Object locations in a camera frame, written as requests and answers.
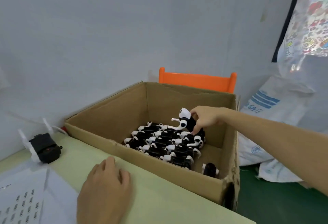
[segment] person's left hand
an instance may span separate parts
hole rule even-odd
[[[119,171],[115,159],[108,157],[96,164],[77,198],[78,224],[118,224],[131,200],[131,176]]]

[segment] yellow table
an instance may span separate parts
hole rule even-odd
[[[62,155],[50,167],[79,192],[92,167],[107,158],[108,154],[60,133],[56,134],[55,141],[63,146]],[[14,168],[30,156],[27,150],[23,150],[6,158],[0,162],[0,173]],[[118,167],[131,173],[134,186],[133,205],[123,221],[125,223],[254,224],[142,168],[118,157],[115,159]]]

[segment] person's right arm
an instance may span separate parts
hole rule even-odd
[[[193,133],[219,122],[233,126],[297,176],[328,195],[328,136],[228,108],[198,106]]]

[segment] blue logo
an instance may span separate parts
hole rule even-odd
[[[260,150],[261,150],[261,147],[260,147],[260,146],[254,146],[254,147],[251,149],[251,152],[252,152],[253,154],[255,154],[255,153],[258,153]]]
[[[263,91],[257,91],[257,93],[251,97],[251,101],[267,109],[270,109],[271,107],[277,105],[278,102],[280,102],[280,100],[276,98],[269,97]]]

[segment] cardboard box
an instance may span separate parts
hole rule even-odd
[[[194,171],[165,163],[122,145],[131,132],[148,121],[176,126],[182,107],[198,106],[236,109],[236,96],[187,86],[141,82],[91,106],[66,120],[72,135],[91,146],[137,165],[178,186],[235,210],[240,188],[237,133],[226,124],[207,128],[202,156]],[[219,169],[218,178],[201,174],[203,163]]]

